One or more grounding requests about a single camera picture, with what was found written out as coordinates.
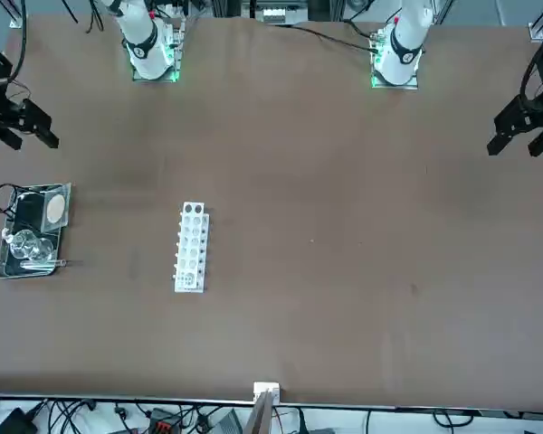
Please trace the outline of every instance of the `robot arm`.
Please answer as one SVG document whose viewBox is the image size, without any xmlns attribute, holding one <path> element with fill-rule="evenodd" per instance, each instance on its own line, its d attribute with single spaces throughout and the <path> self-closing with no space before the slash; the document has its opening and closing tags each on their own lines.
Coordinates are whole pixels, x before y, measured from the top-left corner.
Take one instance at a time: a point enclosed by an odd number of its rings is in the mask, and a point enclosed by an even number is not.
<svg viewBox="0 0 543 434">
<path fill-rule="evenodd" d="M 52 119 L 30 99 L 15 103 L 6 97 L 5 79 L 10 75 L 12 64 L 0 52 L 0 140 L 12 149 L 22 146 L 22 139 L 12 130 L 34 134 L 48 147 L 56 148 L 59 139 L 50 130 Z"/>
<path fill-rule="evenodd" d="M 173 42 L 171 24 L 151 19 L 144 0 L 102 0 L 114 14 L 125 37 L 130 62 L 146 80 L 160 78 L 174 64 L 168 48 Z"/>
<path fill-rule="evenodd" d="M 376 65 L 376 72 L 386 82 L 402 86 L 413 77 L 432 23 L 431 0 L 403 0 L 397 23 L 385 28 L 385 44 Z"/>
</svg>

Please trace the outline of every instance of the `white bracket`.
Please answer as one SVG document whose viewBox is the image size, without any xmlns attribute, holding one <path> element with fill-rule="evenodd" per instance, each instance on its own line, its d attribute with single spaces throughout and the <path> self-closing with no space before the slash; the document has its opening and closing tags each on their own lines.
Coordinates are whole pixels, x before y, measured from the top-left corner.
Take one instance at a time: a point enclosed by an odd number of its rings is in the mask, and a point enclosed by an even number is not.
<svg viewBox="0 0 543 434">
<path fill-rule="evenodd" d="M 270 392 L 273 397 L 271 405 L 280 405 L 280 384 L 278 382 L 255 382 L 253 384 L 253 402 L 256 402 L 265 392 Z"/>
</svg>

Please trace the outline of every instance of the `floor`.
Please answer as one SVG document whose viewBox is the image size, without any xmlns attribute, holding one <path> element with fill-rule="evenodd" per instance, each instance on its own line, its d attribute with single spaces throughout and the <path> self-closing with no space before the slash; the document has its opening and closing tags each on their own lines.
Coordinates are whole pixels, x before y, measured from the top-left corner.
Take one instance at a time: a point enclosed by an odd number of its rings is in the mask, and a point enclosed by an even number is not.
<svg viewBox="0 0 543 434">
<path fill-rule="evenodd" d="M 0 401 L 0 423 L 2 420 L 16 407 L 20 407 L 24 411 L 30 410 L 38 401 Z M 121 407 L 127 412 L 125 423 L 129 429 L 138 428 L 138 432 L 143 432 L 148 427 L 148 422 L 141 410 L 133 404 L 121 404 Z M 143 410 L 151 410 L 154 405 L 141 405 Z M 178 412 L 177 406 L 158 406 L 162 410 Z M 89 433 L 112 433 L 124 430 L 124 426 L 119 419 L 119 416 L 114 412 L 115 405 L 112 403 L 98 403 L 94 411 L 89 411 L 83 408 L 73 418 L 73 422 L 82 434 Z M 203 407 L 201 412 L 206 414 L 213 410 L 214 407 Z M 217 410 L 210 418 L 210 425 L 213 427 L 222 419 L 231 409 Z M 249 415 L 249 409 L 235 409 L 239 421 L 242 426 L 245 426 Z M 56 420 L 60 412 L 57 409 L 52 413 L 52 420 Z M 298 431 L 300 425 L 299 414 L 295 409 L 279 408 L 278 414 L 281 418 L 281 427 L 277 418 L 272 420 L 271 434 L 291 434 L 293 431 Z M 323 434 L 333 432 L 335 434 L 352 434 L 366 433 L 367 413 L 362 410 L 305 410 L 305 421 L 309 431 L 322 429 Z M 48 432 L 48 417 L 49 411 L 42 410 L 34 420 L 34 424 L 39 428 L 38 432 Z M 453 423 L 466 420 L 468 418 L 452 417 Z M 52 432 L 59 432 L 62 426 L 62 420 L 55 425 Z M 191 420 L 185 419 L 185 423 L 194 423 Z M 444 429 L 436 425 L 431 415 L 426 414 L 399 414 L 382 411 L 372 411 L 369 418 L 369 433 L 379 434 L 406 434 L 418 432 L 422 434 L 444 434 L 450 433 L 449 429 Z M 464 427 L 456 428 L 457 434 L 472 434 L 472 433 L 511 433 L 523 434 L 535 433 L 543 434 L 543 421 L 540 420 L 506 420 L 496 418 L 475 418 L 474 421 Z"/>
</svg>

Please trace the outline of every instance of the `wire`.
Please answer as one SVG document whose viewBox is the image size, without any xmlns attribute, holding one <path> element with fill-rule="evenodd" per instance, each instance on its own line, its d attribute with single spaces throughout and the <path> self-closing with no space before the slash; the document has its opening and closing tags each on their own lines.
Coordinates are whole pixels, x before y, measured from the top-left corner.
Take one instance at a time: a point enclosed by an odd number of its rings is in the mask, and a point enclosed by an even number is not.
<svg viewBox="0 0 543 434">
<path fill-rule="evenodd" d="M 18 77 L 22 65 L 24 64 L 24 57 L 26 56 L 26 35 L 28 34 L 28 29 L 26 26 L 26 0 L 20 0 L 20 9 L 22 16 L 22 43 L 20 45 L 20 56 L 18 57 L 18 63 L 14 68 L 14 72 L 8 77 L 7 83 L 12 83 Z"/>
<path fill-rule="evenodd" d="M 300 415 L 300 434 L 310 434 L 308 431 L 308 427 L 306 426 L 306 418 L 304 417 L 304 411 L 301 409 L 301 407 L 298 407 L 298 413 Z"/>
<path fill-rule="evenodd" d="M 507 416 L 507 419 L 523 419 L 523 416 L 525 416 L 525 411 L 519 411 L 518 416 L 513 416 L 508 411 L 503 411 L 503 414 Z"/>
<path fill-rule="evenodd" d="M 10 9 L 8 9 L 6 7 L 6 5 L 4 3 L 2 3 L 2 0 L 0 0 L 0 5 L 2 5 L 2 7 L 4 8 L 4 10 L 10 15 L 10 18 L 12 18 L 13 21 L 16 21 L 16 18 L 14 17 L 14 15 L 12 15 L 12 12 L 10 12 Z"/>
<path fill-rule="evenodd" d="M 440 422 L 438 420 L 438 416 L 437 416 L 438 413 L 441 413 L 448 420 L 449 423 Z M 436 410 L 433 411 L 433 419 L 436 422 L 436 424 L 439 427 L 450 429 L 451 434 L 454 433 L 455 428 L 462 428 L 462 427 L 466 427 L 468 425 L 471 425 L 472 421 L 474 420 L 474 416 L 469 416 L 469 417 L 470 417 L 470 419 L 466 420 L 465 422 L 453 423 L 453 421 L 451 420 L 451 417 L 449 416 L 449 413 L 448 413 L 447 410 L 438 410 L 438 409 L 436 409 Z"/>
<path fill-rule="evenodd" d="M 390 23 L 390 20 L 392 20 L 396 14 L 398 14 L 400 11 L 402 11 L 402 7 L 399 7 L 396 12 L 394 12 L 392 15 L 390 15 L 388 18 L 386 18 L 386 24 Z"/>
<path fill-rule="evenodd" d="M 127 430 L 127 433 L 132 434 L 133 430 L 129 428 L 129 426 L 127 425 L 127 422 L 125 422 L 125 419 L 127 418 L 127 413 L 125 412 L 125 409 L 120 409 L 120 411 L 118 411 L 118 409 L 119 409 L 119 403 L 115 402 L 115 414 L 119 416 L 120 422 L 123 424 L 123 427 L 125 427 L 125 429 Z"/>
<path fill-rule="evenodd" d="M 220 406 L 214 408 L 213 410 L 209 411 L 207 414 L 202 414 L 201 411 L 199 411 L 199 409 L 195 409 L 195 411 L 197 412 L 197 420 L 195 421 L 194 427 L 191 428 L 191 430 L 189 432 L 187 432 L 187 434 L 191 434 L 194 431 L 197 431 L 199 434 L 207 434 L 209 431 L 211 431 L 214 428 L 214 427 L 209 426 L 209 416 L 214 414 L 216 411 L 219 411 L 223 407 L 224 407 L 223 405 L 220 405 Z M 205 421 L 205 423 L 207 425 L 207 429 L 203 430 L 203 428 L 201 428 L 201 429 L 199 428 L 199 427 L 201 427 L 199 420 L 204 420 Z"/>
<path fill-rule="evenodd" d="M 283 425 L 281 424 L 280 413 L 278 413 L 278 409 L 276 409 L 275 407 L 273 408 L 273 412 L 275 413 L 275 416 L 278 418 L 278 425 L 280 425 L 280 431 L 281 431 L 281 434 L 283 434 Z"/>
<path fill-rule="evenodd" d="M 72 417 L 84 405 L 84 402 L 81 402 L 81 401 L 77 402 L 76 406 L 72 410 L 70 410 L 70 407 L 72 406 L 72 404 L 69 407 L 67 407 L 65 402 L 57 402 L 56 403 L 56 406 L 58 408 L 60 408 L 60 405 L 63 406 L 65 416 L 66 416 L 66 420 L 64 421 L 64 423 L 61 426 L 61 431 L 60 431 L 61 434 L 64 434 L 64 432 L 66 431 L 66 428 L 67 428 L 67 426 L 69 424 L 71 425 L 72 432 L 74 432 L 74 434 L 81 434 L 81 431 L 76 427 L 76 425 L 72 421 Z"/>
<path fill-rule="evenodd" d="M 286 27 L 286 28 L 289 28 L 289 29 L 296 29 L 296 30 L 302 30 L 303 32 L 307 32 L 307 33 L 311 33 L 311 34 L 315 34 L 316 36 L 320 37 L 320 38 L 324 38 L 328 41 L 332 41 L 332 42 L 336 42 L 336 43 L 341 43 L 342 45 L 346 45 L 347 47 L 352 47 L 352 48 L 356 48 L 358 50 L 362 50 L 364 52 L 372 52 L 374 54 L 378 54 L 378 50 L 374 49 L 374 48 L 370 48 L 370 47 L 364 47 L 362 45 L 357 45 L 355 43 L 352 43 L 352 42 L 346 42 L 346 41 L 342 41 L 341 39 L 337 39 L 337 38 L 334 38 L 332 36 L 328 36 L 327 34 L 324 34 L 324 33 L 320 33 L 320 32 L 316 32 L 315 30 L 311 30 L 311 29 L 307 29 L 305 27 L 298 27 L 296 25 L 282 25 L 281 27 Z"/>
<path fill-rule="evenodd" d="M 145 415 L 145 417 L 147 419 L 151 419 L 151 414 L 152 414 L 152 411 L 150 410 L 144 410 L 143 408 L 141 408 L 140 405 L 138 405 L 138 402 L 135 401 L 135 405 L 137 406 L 137 408 L 141 411 L 141 413 L 143 413 Z"/>
<path fill-rule="evenodd" d="M 349 18 L 349 21 L 352 21 L 354 18 L 359 16 L 360 14 L 363 14 L 364 12 L 367 12 L 368 9 L 370 9 L 370 6 L 375 2 L 376 0 L 368 0 L 368 3 L 366 3 L 366 6 L 364 6 L 362 9 L 360 9 L 358 12 L 352 15 L 351 18 Z"/>
<path fill-rule="evenodd" d="M 90 33 L 92 31 L 92 25 L 94 23 L 97 24 L 97 27 L 99 28 L 100 32 L 104 32 L 105 30 L 105 24 L 102 22 L 102 17 L 100 16 L 99 9 L 97 8 L 97 5 L 94 3 L 94 0 L 89 0 L 90 5 L 90 23 L 89 28 L 86 31 L 86 34 Z"/>
<path fill-rule="evenodd" d="M 69 6 L 68 3 L 66 3 L 66 0 L 61 0 L 62 1 L 62 4 L 64 5 L 64 7 L 66 8 L 67 12 L 70 14 L 72 20 L 74 21 L 75 24 L 78 24 L 79 23 L 79 20 L 76 19 L 76 16 L 74 16 L 74 12 L 72 11 L 71 7 Z"/>
<path fill-rule="evenodd" d="M 14 84 L 15 86 L 18 86 L 19 88 L 22 88 L 23 90 L 20 90 L 19 92 L 16 92 L 16 93 L 13 93 L 9 97 L 7 97 L 8 99 L 17 97 L 18 95 L 24 93 L 25 91 L 28 92 L 28 95 L 26 96 L 28 99 L 32 97 L 33 93 L 30 91 L 30 89 L 28 89 L 28 87 L 26 85 L 24 85 L 23 83 L 21 83 L 20 81 L 13 80 L 11 84 Z"/>
<path fill-rule="evenodd" d="M 368 410 L 366 413 L 366 427 L 365 427 L 365 434 L 368 434 L 368 423 L 370 423 L 370 415 L 372 414 L 372 410 Z"/>
</svg>

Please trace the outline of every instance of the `lab equipment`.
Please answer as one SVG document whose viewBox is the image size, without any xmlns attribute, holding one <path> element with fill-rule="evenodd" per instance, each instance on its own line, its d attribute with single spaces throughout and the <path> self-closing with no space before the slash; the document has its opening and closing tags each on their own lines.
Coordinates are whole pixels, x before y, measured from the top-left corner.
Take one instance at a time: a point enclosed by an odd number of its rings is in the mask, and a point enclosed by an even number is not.
<svg viewBox="0 0 543 434">
<path fill-rule="evenodd" d="M 47 276 L 52 274 L 57 268 L 57 262 L 59 258 L 59 252 L 62 242 L 62 226 L 51 231 L 41 231 L 41 222 L 43 220 L 44 212 L 44 199 L 48 192 L 59 192 L 64 185 L 62 184 L 47 184 L 47 185 L 32 185 L 32 186 L 20 186 L 13 184 L 0 185 L 0 192 L 3 192 L 4 186 L 12 187 L 12 192 L 9 198 L 0 193 L 0 213 L 5 215 L 5 224 L 3 228 L 4 237 L 0 243 L 0 278 L 29 278 L 38 276 Z M 32 235 L 28 235 L 27 238 L 31 240 L 36 238 L 40 241 L 41 251 L 46 251 L 52 247 L 50 257 L 43 253 L 42 256 L 32 257 L 29 253 L 32 250 L 32 242 L 21 240 L 20 245 L 24 248 L 20 250 L 24 251 L 11 251 L 12 241 L 21 231 L 30 231 Z M 40 261 L 44 264 L 44 267 L 33 267 L 32 265 Z"/>
<path fill-rule="evenodd" d="M 56 231 L 69 223 L 72 184 L 46 190 L 44 194 L 41 232 Z"/>
<path fill-rule="evenodd" d="M 542 91 L 534 99 L 528 99 L 527 84 L 535 68 L 541 78 Z M 543 127 L 543 43 L 525 70 L 519 94 L 505 106 L 494 122 L 496 135 L 487 145 L 490 156 L 498 155 L 516 135 Z M 531 156 L 543 153 L 543 130 L 529 143 L 528 149 Z"/>
<path fill-rule="evenodd" d="M 158 80 L 173 69 L 171 81 L 176 81 L 181 68 L 185 16 L 180 14 L 181 26 L 175 32 L 172 23 L 149 15 L 145 0 L 102 0 L 102 3 L 119 24 L 138 76 Z"/>
<path fill-rule="evenodd" d="M 205 212 L 205 204 L 183 203 L 179 226 L 175 292 L 203 292 L 209 241 L 209 214 Z"/>
<path fill-rule="evenodd" d="M 23 260 L 20 263 L 23 269 L 54 269 L 55 267 L 66 267 L 66 259 L 58 260 Z"/>
<path fill-rule="evenodd" d="M 12 130 L 34 134 L 45 145 L 57 148 L 59 138 L 51 131 L 52 119 L 29 98 L 16 103 L 6 97 L 6 88 L 11 81 L 12 64 L 0 52 L 0 140 L 12 149 L 22 147 L 22 138 Z"/>
<path fill-rule="evenodd" d="M 423 43 L 433 23 L 431 0 L 404 0 L 398 19 L 381 32 L 374 73 L 386 83 L 403 86 L 414 76 Z"/>
<path fill-rule="evenodd" d="M 13 235 L 4 228 L 2 238 L 10 246 L 10 252 L 16 259 L 44 262 L 52 256 L 52 242 L 47 238 L 38 238 L 29 229 L 22 229 Z"/>
</svg>

